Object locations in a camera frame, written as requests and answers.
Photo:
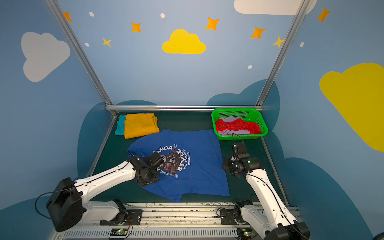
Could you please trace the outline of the green plastic laundry basket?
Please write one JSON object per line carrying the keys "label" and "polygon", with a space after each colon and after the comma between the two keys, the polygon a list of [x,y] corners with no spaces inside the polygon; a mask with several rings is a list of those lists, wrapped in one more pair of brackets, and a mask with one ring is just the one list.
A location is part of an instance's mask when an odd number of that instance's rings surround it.
{"label": "green plastic laundry basket", "polygon": [[[260,135],[227,135],[223,136],[218,134],[216,131],[215,121],[220,118],[227,117],[241,117],[246,122],[253,122],[260,126],[262,133]],[[214,132],[217,135],[218,139],[221,141],[231,141],[231,140],[253,140],[259,137],[264,137],[269,132],[268,127],[261,115],[261,113],[255,109],[216,109],[211,114]]]}

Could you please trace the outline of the blue printed t-shirt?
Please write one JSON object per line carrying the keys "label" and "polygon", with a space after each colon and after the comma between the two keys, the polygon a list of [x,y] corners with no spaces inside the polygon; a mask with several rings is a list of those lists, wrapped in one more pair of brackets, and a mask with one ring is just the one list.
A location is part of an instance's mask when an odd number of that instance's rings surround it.
{"label": "blue printed t-shirt", "polygon": [[128,156],[159,154],[159,181],[145,187],[148,192],[179,202],[184,194],[229,196],[223,156],[213,130],[160,133],[142,137],[128,148]]}

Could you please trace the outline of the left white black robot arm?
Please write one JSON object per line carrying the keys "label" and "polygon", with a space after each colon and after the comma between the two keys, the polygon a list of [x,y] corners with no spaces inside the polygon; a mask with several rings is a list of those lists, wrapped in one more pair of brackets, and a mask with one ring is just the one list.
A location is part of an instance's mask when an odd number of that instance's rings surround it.
{"label": "left white black robot arm", "polygon": [[64,232],[79,223],[86,212],[84,204],[100,193],[123,182],[136,180],[145,187],[159,181],[164,159],[158,153],[149,157],[132,156],[127,161],[97,175],[73,181],[61,180],[46,203],[47,217],[56,232]]}

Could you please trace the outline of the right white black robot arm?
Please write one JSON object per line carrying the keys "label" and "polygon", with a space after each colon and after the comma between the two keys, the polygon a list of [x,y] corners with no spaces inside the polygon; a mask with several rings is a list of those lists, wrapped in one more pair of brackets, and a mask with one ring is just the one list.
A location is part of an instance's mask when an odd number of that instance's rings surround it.
{"label": "right white black robot arm", "polygon": [[245,178],[254,190],[264,213],[253,204],[240,204],[241,219],[248,223],[263,240],[308,240],[310,229],[298,222],[284,205],[269,181],[267,172],[257,158],[225,161],[222,169],[239,178]]}

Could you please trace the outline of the lilac t-shirt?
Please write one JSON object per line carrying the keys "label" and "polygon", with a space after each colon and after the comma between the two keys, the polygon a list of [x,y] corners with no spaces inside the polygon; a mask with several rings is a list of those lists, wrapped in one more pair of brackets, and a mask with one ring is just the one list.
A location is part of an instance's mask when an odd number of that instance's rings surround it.
{"label": "lilac t-shirt", "polygon": [[227,136],[227,135],[249,135],[251,132],[249,130],[246,130],[242,127],[236,127],[232,126],[231,124],[234,123],[237,120],[242,120],[241,117],[227,117],[227,118],[220,118],[225,124],[230,124],[229,127],[224,127],[221,125],[221,127],[217,127],[217,131],[220,135]]}

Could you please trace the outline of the red t-shirt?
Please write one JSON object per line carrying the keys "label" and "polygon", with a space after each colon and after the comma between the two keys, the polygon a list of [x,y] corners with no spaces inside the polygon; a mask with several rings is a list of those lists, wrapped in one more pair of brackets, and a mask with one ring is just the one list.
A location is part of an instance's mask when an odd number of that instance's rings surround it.
{"label": "red t-shirt", "polygon": [[[225,124],[222,120],[219,119],[219,120],[215,121],[216,131],[217,131],[217,127],[221,127],[221,125],[223,125],[224,127],[230,126],[230,124]],[[246,130],[249,130],[251,132],[250,135],[260,135],[262,133],[260,126],[256,123],[253,123],[253,122],[246,122],[244,120],[237,120],[234,123],[232,123],[231,125],[236,126],[236,127],[242,127],[242,128],[245,128]]]}

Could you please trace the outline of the folded teal t-shirt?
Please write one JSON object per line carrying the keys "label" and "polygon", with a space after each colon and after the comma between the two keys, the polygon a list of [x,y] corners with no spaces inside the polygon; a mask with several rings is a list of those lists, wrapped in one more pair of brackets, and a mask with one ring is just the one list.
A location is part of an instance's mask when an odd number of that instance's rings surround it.
{"label": "folded teal t-shirt", "polygon": [[123,136],[124,135],[124,133],[125,133],[125,120],[126,120],[126,115],[118,117],[117,128],[115,130],[116,136]]}

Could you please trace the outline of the right green circuit board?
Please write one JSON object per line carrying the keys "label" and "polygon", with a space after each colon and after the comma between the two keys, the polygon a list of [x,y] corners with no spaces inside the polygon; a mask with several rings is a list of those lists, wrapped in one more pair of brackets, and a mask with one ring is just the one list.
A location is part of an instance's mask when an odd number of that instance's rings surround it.
{"label": "right green circuit board", "polygon": [[237,240],[250,240],[254,237],[254,233],[251,228],[237,228]]}

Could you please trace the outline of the green circuit board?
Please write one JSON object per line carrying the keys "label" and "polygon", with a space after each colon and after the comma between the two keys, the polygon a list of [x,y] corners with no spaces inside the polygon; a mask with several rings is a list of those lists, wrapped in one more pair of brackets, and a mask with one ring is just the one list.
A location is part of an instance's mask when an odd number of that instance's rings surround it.
{"label": "green circuit board", "polygon": [[111,229],[110,239],[125,239],[129,235],[128,229]]}
{"label": "green circuit board", "polygon": [[237,228],[237,240],[250,240],[254,237],[254,233],[251,228]]}

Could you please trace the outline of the left green circuit board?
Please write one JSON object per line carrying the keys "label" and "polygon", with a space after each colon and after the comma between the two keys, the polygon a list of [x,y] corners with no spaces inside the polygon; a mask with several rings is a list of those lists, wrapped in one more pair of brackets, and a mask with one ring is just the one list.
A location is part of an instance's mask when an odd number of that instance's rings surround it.
{"label": "left green circuit board", "polygon": [[128,229],[111,229],[110,239],[125,239],[129,235]]}

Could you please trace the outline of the back horizontal aluminium bar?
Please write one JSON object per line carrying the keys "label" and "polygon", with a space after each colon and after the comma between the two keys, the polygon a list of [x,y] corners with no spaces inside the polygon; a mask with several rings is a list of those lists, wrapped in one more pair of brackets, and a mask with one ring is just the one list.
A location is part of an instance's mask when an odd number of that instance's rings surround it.
{"label": "back horizontal aluminium bar", "polygon": [[216,109],[255,109],[262,106],[157,106],[157,105],[106,105],[107,111],[116,112],[211,112]]}

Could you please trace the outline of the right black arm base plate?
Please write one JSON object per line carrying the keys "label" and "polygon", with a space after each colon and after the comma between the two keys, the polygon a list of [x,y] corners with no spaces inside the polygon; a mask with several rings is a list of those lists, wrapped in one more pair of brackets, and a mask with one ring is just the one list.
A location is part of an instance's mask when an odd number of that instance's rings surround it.
{"label": "right black arm base plate", "polygon": [[243,225],[245,223],[238,209],[219,208],[217,215],[222,225]]}

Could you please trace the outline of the aluminium front rail frame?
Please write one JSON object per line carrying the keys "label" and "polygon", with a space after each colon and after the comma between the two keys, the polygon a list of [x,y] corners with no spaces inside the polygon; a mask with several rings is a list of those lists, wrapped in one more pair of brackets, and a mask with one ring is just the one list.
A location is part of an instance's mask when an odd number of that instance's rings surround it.
{"label": "aluminium front rail frame", "polygon": [[[260,203],[241,201],[237,203],[119,203],[88,202],[86,212],[79,223],[64,232],[52,232],[52,240],[237,240],[237,228],[243,225],[222,225],[217,210],[238,209],[240,204],[253,204],[262,214]],[[298,222],[302,222],[296,208],[287,207]],[[138,226],[100,226],[100,220],[111,220],[119,210],[143,210]],[[110,239],[111,229],[128,229],[125,239]],[[251,240],[263,240],[252,229]]]}

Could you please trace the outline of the left diagonal aluminium post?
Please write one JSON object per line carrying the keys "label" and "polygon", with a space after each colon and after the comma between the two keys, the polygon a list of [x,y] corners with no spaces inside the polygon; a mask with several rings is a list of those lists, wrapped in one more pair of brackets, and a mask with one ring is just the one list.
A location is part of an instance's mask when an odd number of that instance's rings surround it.
{"label": "left diagonal aluminium post", "polygon": [[102,100],[104,101],[106,107],[112,105],[113,104],[112,100],[108,96],[106,89],[104,88],[104,86],[103,86],[101,80],[99,79],[95,69],[93,68],[90,60],[88,59],[85,51],[83,50],[81,43],[79,42],[73,29],[71,28],[69,21],[66,19],[65,14],[62,11],[58,1],[45,0],[45,3],[47,4],[47,6],[50,9],[53,16],[55,17],[55,19],[56,19],[57,23],[59,24],[60,28],[62,29],[63,33],[67,37],[69,43],[71,44],[73,50],[75,51],[76,55],[78,56],[81,64],[83,65],[84,69],[86,70],[92,83],[96,87],[96,89],[97,89],[99,95],[101,96]]}

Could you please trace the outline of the diagonal aluminium post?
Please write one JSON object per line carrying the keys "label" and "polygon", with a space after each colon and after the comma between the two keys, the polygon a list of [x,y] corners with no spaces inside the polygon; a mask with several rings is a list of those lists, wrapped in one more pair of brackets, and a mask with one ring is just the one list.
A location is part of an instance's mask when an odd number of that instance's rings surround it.
{"label": "diagonal aluminium post", "polygon": [[92,83],[96,87],[96,89],[97,89],[99,95],[101,96],[102,100],[104,101],[106,107],[112,105],[113,104],[112,100],[108,96],[106,89],[104,88],[104,86],[103,86],[101,80],[99,79],[95,69],[93,68],[90,60],[88,59],[85,51],[83,50],[81,43],[79,42],[73,29],[71,28],[69,21],[66,19],[65,14],[62,11],[58,1],[45,0],[45,3],[47,4],[47,6],[50,9],[53,16],[55,17],[55,19],[56,19],[57,23],[59,24],[60,28],[62,29],[63,33],[67,37],[69,43],[71,44],[73,50],[75,51],[76,55],[78,56],[81,64],[83,65],[84,69],[86,70]]}
{"label": "diagonal aluminium post", "polygon": [[276,77],[278,76],[279,70],[282,67],[283,62],[290,50],[290,47],[293,44],[293,41],[295,40],[295,37],[297,36],[297,33],[299,32],[299,29],[307,15],[307,9],[309,9],[310,3],[311,3],[310,0],[304,0],[299,5],[298,11],[287,32],[286,40],[283,42],[283,45],[280,47],[280,50],[276,58],[276,61],[273,65],[273,68],[258,97],[257,103],[255,105],[255,108],[258,110],[261,110],[263,108],[263,104],[268,96],[268,93],[270,92],[272,85],[276,80]]}

